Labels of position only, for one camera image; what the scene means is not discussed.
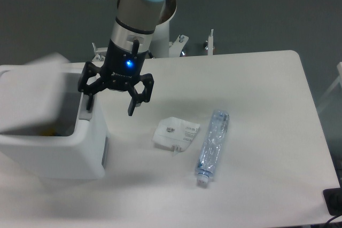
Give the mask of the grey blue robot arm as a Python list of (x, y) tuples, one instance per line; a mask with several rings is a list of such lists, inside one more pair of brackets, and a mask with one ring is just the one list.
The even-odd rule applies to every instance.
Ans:
[(128, 114), (142, 102), (151, 99), (152, 74), (141, 74), (145, 57), (166, 0), (118, 0), (117, 14), (104, 64), (97, 67), (85, 63), (78, 81), (78, 91), (89, 97), (87, 110), (92, 108), (95, 94), (105, 89), (129, 92)]

